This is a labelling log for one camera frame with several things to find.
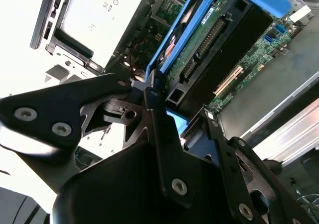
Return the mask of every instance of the pci slot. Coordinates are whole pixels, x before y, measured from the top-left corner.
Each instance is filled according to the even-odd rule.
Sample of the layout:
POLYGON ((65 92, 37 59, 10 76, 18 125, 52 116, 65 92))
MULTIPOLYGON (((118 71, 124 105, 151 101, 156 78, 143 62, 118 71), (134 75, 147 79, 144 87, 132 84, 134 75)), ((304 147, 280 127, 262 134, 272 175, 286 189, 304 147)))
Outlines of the pci slot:
POLYGON ((201 45, 199 46, 199 49, 196 52, 196 56, 201 59, 207 49, 210 47, 213 40, 217 37, 221 29, 224 27, 225 21, 223 19, 218 19, 216 21, 216 24, 212 27, 206 38, 203 40, 201 45))
POLYGON ((225 81, 218 87, 218 89, 214 92, 216 96, 222 93, 227 86, 237 78, 237 76, 244 70, 242 66, 237 66, 234 71, 225 79, 225 81))

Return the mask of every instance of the blue plastic bracket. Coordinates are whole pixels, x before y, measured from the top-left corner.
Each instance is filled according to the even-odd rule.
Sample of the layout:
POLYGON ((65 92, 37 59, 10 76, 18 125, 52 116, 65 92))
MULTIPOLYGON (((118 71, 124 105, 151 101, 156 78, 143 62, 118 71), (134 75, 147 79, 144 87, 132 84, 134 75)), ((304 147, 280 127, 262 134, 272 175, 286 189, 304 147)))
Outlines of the blue plastic bracket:
MULTIPOLYGON (((185 2, 185 5, 183 6, 181 12, 179 13, 175 22, 173 23, 170 30, 168 31, 164 41, 159 46, 157 52, 155 53, 154 57, 150 61, 149 65, 147 66, 145 80, 148 79, 148 76, 151 72, 151 67, 152 67, 153 63, 156 62, 164 45, 167 43, 170 35, 174 31, 178 22, 180 21, 183 13, 185 12, 185 10, 187 8, 187 5, 190 3, 190 1, 191 0, 187 0, 185 2)), ((275 17, 283 17, 291 9, 291 4, 288 0, 250 0, 250 1, 255 3, 256 5, 258 5, 262 9, 266 10, 267 12, 269 12, 270 14, 272 14, 275 17)), ((178 57, 178 55, 182 51, 183 47, 187 43, 188 39, 193 34, 196 27, 198 26, 198 24, 200 23, 200 21, 202 20, 204 15, 206 14, 206 12, 209 9, 209 7, 211 6, 212 2, 213 2, 213 0, 203 0, 202 1, 202 3, 200 4, 199 8, 196 11, 196 13, 194 14, 193 18, 191 19, 191 21, 187 25, 185 31, 183 32, 182 36, 180 37, 179 41, 177 42, 176 46, 172 50, 170 56, 167 58, 167 60, 164 62, 164 64, 160 68, 160 71, 163 74, 166 74, 167 71, 169 70, 169 68, 172 66, 172 64, 174 63, 174 61, 176 60, 176 58, 178 57)), ((181 134, 187 128, 188 121, 184 117, 180 116, 179 114, 177 114, 173 111, 167 110, 167 114, 174 117, 178 133, 181 134)))

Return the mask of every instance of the barcode label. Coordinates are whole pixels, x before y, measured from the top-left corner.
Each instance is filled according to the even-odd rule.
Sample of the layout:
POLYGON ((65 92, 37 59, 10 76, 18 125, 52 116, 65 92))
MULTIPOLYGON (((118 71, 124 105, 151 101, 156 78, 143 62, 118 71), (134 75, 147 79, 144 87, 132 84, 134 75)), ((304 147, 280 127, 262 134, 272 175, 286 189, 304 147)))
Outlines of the barcode label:
POLYGON ((209 19, 210 15, 213 13, 213 11, 215 10, 215 8, 211 7, 208 12, 206 13, 205 17, 203 18, 203 20, 201 21, 201 24, 205 24, 207 22, 207 20, 209 19))

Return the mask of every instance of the blue usb port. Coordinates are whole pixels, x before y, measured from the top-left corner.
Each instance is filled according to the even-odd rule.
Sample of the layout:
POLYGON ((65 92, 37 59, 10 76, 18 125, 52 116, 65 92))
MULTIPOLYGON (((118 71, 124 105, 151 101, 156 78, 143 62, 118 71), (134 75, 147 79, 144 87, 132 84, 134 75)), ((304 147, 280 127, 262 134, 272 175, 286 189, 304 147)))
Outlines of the blue usb port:
POLYGON ((269 35, 264 36, 264 39, 268 41, 269 43, 273 42, 273 38, 271 38, 269 35))
POLYGON ((275 29, 279 31, 281 34, 284 34, 286 32, 286 29, 280 24, 276 24, 275 29))

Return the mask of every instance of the silver screw head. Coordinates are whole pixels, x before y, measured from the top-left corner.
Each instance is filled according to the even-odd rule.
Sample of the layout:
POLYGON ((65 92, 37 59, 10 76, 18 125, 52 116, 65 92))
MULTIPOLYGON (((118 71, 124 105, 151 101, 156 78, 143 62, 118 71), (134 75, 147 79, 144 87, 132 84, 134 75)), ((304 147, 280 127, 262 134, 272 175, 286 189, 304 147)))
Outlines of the silver screw head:
POLYGON ((240 146, 245 147, 245 143, 242 140, 238 140, 238 143, 240 144, 240 146))
POLYGON ((253 219, 253 213, 247 205, 241 203, 238 208, 241 215, 243 215, 247 220, 251 221, 253 219))
POLYGON ((38 113, 34 109, 22 107, 14 112, 14 116, 23 121, 32 121, 38 117, 38 113))
POLYGON ((217 123, 216 121, 214 121, 214 120, 211 120, 211 124, 212 124, 213 126, 215 126, 216 128, 218 127, 218 123, 217 123))
POLYGON ((293 218, 293 224, 301 224, 296 218, 293 218))
POLYGON ((159 96, 158 93, 156 93, 155 91, 151 91, 151 93, 152 93, 154 96, 159 96))
POLYGON ((66 137, 70 135, 70 133, 72 132, 72 128, 67 123, 58 122, 52 126, 52 132, 59 136, 66 137))
POLYGON ((121 80, 118 81, 118 84, 119 84, 120 86, 126 86, 126 83, 125 83, 124 81, 121 81, 121 80))
POLYGON ((171 187, 173 188, 173 190, 175 192, 177 192, 181 196, 184 196, 187 193, 187 186, 186 186, 185 182, 183 182, 179 178, 173 179, 173 181, 171 183, 171 187))

